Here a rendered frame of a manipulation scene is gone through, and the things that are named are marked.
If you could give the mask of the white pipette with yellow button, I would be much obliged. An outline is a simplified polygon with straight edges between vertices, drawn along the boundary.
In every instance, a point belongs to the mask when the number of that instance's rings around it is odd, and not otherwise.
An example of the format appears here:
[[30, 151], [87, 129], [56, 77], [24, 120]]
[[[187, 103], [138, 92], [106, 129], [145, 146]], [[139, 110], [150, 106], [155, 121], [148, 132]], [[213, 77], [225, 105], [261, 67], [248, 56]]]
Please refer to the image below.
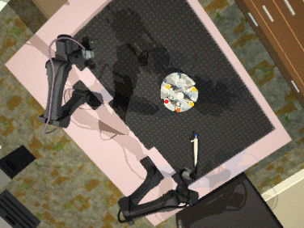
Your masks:
[[187, 92], [189, 91], [196, 91], [196, 88], [194, 86], [189, 87], [189, 89], [187, 89]]
[[193, 106], [193, 105], [194, 105], [194, 103], [192, 102], [191, 99], [186, 98], [185, 100], [186, 100], [187, 102], [189, 102], [189, 105], [190, 105], [190, 106]]

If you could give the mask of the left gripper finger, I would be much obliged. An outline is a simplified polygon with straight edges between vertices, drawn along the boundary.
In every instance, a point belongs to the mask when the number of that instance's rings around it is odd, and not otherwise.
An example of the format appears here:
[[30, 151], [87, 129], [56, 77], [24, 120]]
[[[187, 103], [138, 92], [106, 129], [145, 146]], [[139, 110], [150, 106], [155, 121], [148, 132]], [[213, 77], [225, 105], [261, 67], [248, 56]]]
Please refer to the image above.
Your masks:
[[[106, 59], [106, 60], [107, 60], [107, 59]], [[100, 66], [104, 61], [106, 61], [106, 60], [96, 62], [96, 63], [95, 63], [95, 67], [96, 67], [96, 68], [99, 67], [99, 66]]]
[[89, 43], [93, 43], [93, 42], [98, 41], [97, 39], [93, 39], [93, 38], [91, 38], [89, 36], [87, 36], [87, 40], [89, 41]]

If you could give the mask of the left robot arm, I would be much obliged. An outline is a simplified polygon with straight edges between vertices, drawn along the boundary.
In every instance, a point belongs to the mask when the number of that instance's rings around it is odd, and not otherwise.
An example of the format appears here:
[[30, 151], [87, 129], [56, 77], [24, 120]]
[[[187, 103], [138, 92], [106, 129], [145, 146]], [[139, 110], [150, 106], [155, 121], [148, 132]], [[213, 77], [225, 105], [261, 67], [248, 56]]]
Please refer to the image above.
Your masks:
[[46, 118], [46, 121], [44, 122], [44, 118], [48, 117], [49, 125], [67, 129], [70, 124], [71, 115], [79, 106], [87, 103], [92, 110], [95, 110], [101, 105], [101, 102], [81, 80], [78, 80], [72, 86], [74, 91], [72, 92], [71, 98], [61, 106], [65, 83], [69, 77], [69, 72], [72, 70], [72, 65], [76, 64], [77, 56], [72, 53], [72, 40], [60, 39], [55, 43], [57, 51], [55, 52], [55, 57], [52, 57], [55, 76], [53, 78], [53, 66], [49, 59], [45, 63], [45, 69], [47, 69], [46, 75], [48, 75], [49, 83], [47, 105], [44, 114], [39, 116], [38, 121], [45, 123], [48, 119]]

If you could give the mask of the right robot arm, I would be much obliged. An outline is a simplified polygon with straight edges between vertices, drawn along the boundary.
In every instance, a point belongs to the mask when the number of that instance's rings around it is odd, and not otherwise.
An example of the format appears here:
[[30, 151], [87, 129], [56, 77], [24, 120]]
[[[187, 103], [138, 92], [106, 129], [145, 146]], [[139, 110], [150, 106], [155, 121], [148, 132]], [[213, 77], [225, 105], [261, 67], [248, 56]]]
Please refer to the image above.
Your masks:
[[[163, 175], [158, 170], [158, 168], [154, 165], [154, 163], [152, 162], [149, 156], [146, 156], [143, 159], [141, 159], [140, 163], [146, 169], [146, 172], [148, 172], [147, 173], [148, 175], [146, 175], [144, 182], [131, 195], [122, 197], [118, 200], [118, 205], [124, 211], [124, 213], [122, 214], [123, 216], [125, 214], [124, 217], [126, 219], [131, 217], [136, 217], [131, 222], [127, 221], [127, 223], [130, 226], [134, 225], [134, 221], [136, 221], [141, 217], [145, 217], [154, 213], [161, 213], [166, 211], [170, 212], [176, 209], [176, 208], [162, 209], [166, 206], [169, 205], [179, 206], [180, 203], [186, 204], [188, 201], [187, 189], [183, 187], [184, 186], [183, 184], [182, 186], [177, 184], [175, 190], [171, 189], [171, 191], [169, 190], [167, 193], [163, 194], [163, 196], [159, 197], [158, 199], [139, 205], [139, 202], [142, 200], [142, 198], [151, 189], [157, 187], [160, 184], [161, 180], [164, 179]], [[189, 205], [192, 205], [193, 203], [197, 203], [199, 199], [199, 193], [191, 189], [189, 189], [189, 192], [190, 192]], [[143, 214], [146, 215], [142, 216]]]

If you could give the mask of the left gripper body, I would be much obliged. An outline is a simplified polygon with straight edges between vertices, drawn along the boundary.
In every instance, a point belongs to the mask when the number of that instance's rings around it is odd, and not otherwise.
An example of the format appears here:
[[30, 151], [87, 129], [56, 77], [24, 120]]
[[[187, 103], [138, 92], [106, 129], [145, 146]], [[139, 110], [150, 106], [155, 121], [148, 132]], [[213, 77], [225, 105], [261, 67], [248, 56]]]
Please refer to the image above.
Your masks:
[[[87, 37], [84, 36], [81, 39], [82, 43], [80, 43], [84, 48], [90, 48], [90, 45], [88, 43]], [[85, 67], [90, 67], [91, 70], [93, 70], [95, 67], [94, 62], [92, 62], [91, 58], [91, 51], [85, 51], [80, 45], [77, 45], [78, 49], [74, 50], [73, 53], [76, 55], [76, 64], [83, 62]], [[79, 50], [80, 49], [80, 50]], [[89, 59], [87, 59], [89, 58]], [[86, 60], [85, 60], [86, 59]], [[92, 65], [93, 64], [93, 65]]]

